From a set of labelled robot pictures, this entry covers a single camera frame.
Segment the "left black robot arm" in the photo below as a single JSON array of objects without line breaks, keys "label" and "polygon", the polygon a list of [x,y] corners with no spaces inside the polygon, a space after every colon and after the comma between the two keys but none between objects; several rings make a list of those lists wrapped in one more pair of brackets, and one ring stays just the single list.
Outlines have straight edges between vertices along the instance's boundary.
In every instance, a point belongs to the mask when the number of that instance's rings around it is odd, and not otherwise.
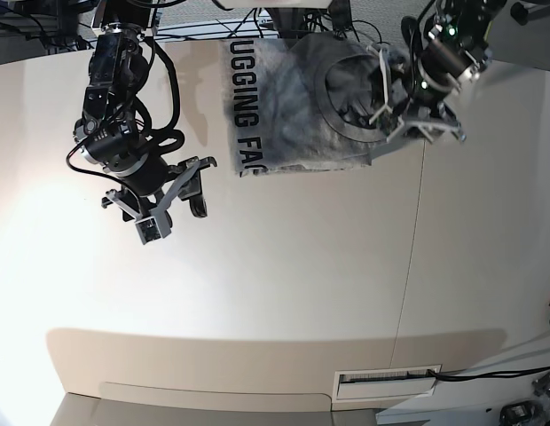
[{"label": "left black robot arm", "polygon": [[445,104],[451,94],[475,83],[491,62],[487,35],[505,1],[430,1],[402,29],[408,57],[396,71],[392,53],[379,50],[383,102],[369,122],[388,138],[417,130],[432,138],[463,136],[460,121]]}]

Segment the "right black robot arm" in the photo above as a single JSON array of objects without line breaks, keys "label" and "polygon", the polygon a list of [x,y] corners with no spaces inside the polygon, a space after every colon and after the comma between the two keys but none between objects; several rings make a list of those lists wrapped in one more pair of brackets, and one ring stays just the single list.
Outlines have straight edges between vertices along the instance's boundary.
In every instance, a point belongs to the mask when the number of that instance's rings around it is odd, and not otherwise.
[{"label": "right black robot arm", "polygon": [[[75,124],[75,154],[98,165],[97,177],[118,184],[106,192],[102,208],[118,207],[125,222],[133,222],[143,241],[155,241],[172,230],[169,215],[174,200],[186,201],[192,215],[207,216],[201,172],[216,166],[212,157],[192,157],[169,164],[164,157],[185,144],[177,128],[181,113],[177,71],[156,36],[163,9],[172,1],[100,1],[91,29],[97,37],[89,63],[81,118]],[[139,97],[153,63],[159,59],[169,78],[172,113],[162,127]]]}]

